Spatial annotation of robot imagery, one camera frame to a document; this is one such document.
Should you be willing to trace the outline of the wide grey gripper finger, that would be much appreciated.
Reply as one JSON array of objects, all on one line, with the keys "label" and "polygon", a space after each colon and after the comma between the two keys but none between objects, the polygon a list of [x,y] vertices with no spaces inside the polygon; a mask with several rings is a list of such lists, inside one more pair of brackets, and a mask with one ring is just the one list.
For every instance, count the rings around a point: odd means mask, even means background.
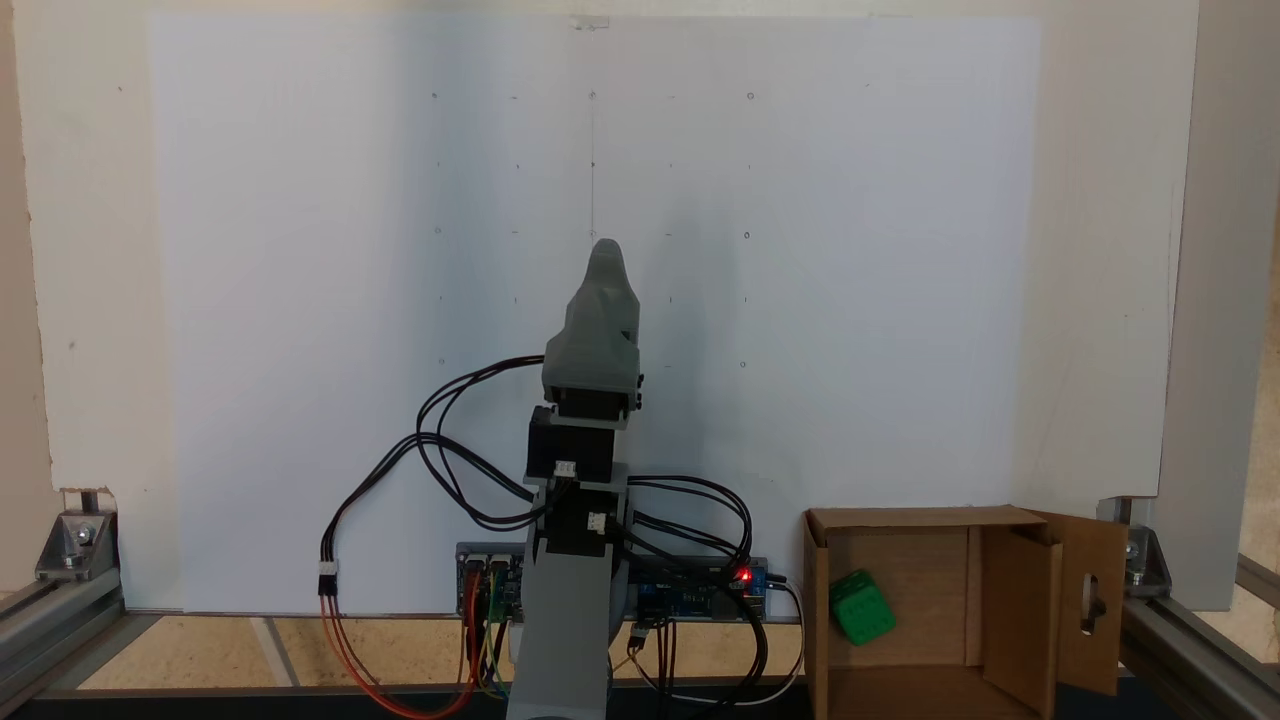
[{"label": "wide grey gripper finger", "polygon": [[566,331],[582,331],[602,322],[605,331],[639,343],[640,304],[630,283],[618,242],[599,238],[591,247],[579,290],[564,313]]}]

